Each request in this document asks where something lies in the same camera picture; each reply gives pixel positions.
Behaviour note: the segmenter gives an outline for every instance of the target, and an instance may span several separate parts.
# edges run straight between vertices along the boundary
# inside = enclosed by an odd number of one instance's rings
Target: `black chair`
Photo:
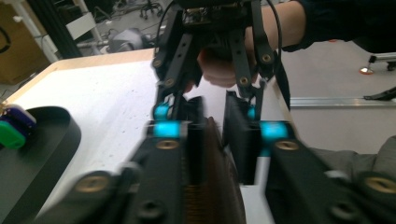
[[[393,71],[396,68],[396,38],[395,36],[363,36],[353,40],[353,42],[362,49],[373,53],[367,67],[363,67],[360,72],[364,75],[371,75],[374,71],[371,69],[371,63],[386,62],[388,70]]]
[[[146,20],[148,18],[148,11],[150,10],[151,13],[154,13],[154,9],[157,10],[157,16],[161,17],[163,14],[163,7],[159,3],[151,3],[151,0],[148,0],[148,2],[140,8],[140,17]]]

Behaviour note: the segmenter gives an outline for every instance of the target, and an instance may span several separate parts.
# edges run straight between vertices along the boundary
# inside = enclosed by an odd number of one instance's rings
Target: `gray floor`
[[[143,4],[144,1],[136,0],[135,3],[139,5]],[[114,18],[112,21],[102,21],[98,23],[97,28],[103,36],[110,32],[121,32],[128,28],[138,28],[146,35],[155,34],[160,18],[155,14],[148,13],[148,19],[144,20],[139,15],[138,10],[131,11],[121,17]],[[87,56],[92,54],[90,49],[85,52]],[[374,75],[364,76],[358,72],[361,66],[367,64],[369,57],[370,53],[360,49],[352,42],[346,43],[343,41],[316,43],[309,49],[293,53],[284,52],[283,62],[290,79],[291,95],[293,97],[362,97],[396,86],[396,71],[387,71],[385,63],[373,64]],[[0,84],[0,94],[4,93],[3,98],[7,98],[18,87],[19,85]],[[388,137],[387,133],[389,135],[396,134],[396,128],[387,126],[389,125],[386,122],[387,118],[376,118],[373,121],[371,117],[373,111],[354,109],[349,116],[353,118],[360,115],[365,120],[359,122],[362,126],[355,123],[350,125],[364,129],[361,130],[362,132],[373,132],[381,135],[379,137],[376,134],[368,134],[373,142],[370,146],[348,144],[351,139],[359,139],[361,135],[356,132],[351,133],[352,131],[343,127],[346,123],[342,119],[337,119],[339,117],[334,117],[339,112],[339,110],[320,110],[319,112],[292,110],[291,114],[301,130],[301,137],[311,147],[335,150],[353,149],[361,153],[374,153]],[[389,110],[384,116],[391,116],[392,113],[393,110]],[[321,126],[321,120],[329,122],[329,119],[333,119],[332,123],[339,126],[335,125],[329,130],[312,128],[313,122],[317,122],[318,126]],[[384,133],[379,133],[377,129],[381,129],[383,126],[387,126],[387,129],[383,131]]]

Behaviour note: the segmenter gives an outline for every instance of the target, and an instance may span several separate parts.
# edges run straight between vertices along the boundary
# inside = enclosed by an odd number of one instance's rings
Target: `green object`
[[[7,148],[17,149],[23,147],[26,138],[8,122],[0,120],[0,144]]]

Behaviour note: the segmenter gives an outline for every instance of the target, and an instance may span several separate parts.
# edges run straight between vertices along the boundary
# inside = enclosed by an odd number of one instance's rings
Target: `table surface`
[[[55,186],[42,211],[59,201],[81,176],[90,171],[117,172],[144,136],[151,119],[157,78],[150,66],[152,49],[59,61],[27,83],[8,101],[25,109],[46,105],[66,108],[81,129],[81,143],[75,157]],[[202,80],[187,98],[205,97],[207,116],[221,130],[225,92]],[[268,88],[264,101],[265,119],[284,119],[279,96]],[[267,158],[259,159],[257,186],[243,187],[247,223],[272,223],[261,194]]]

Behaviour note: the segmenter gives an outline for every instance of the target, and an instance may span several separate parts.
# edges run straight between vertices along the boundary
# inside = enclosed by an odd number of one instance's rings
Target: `black tray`
[[[73,158],[81,131],[55,106],[27,110],[37,120],[24,147],[0,147],[0,223],[21,223],[39,212]]]

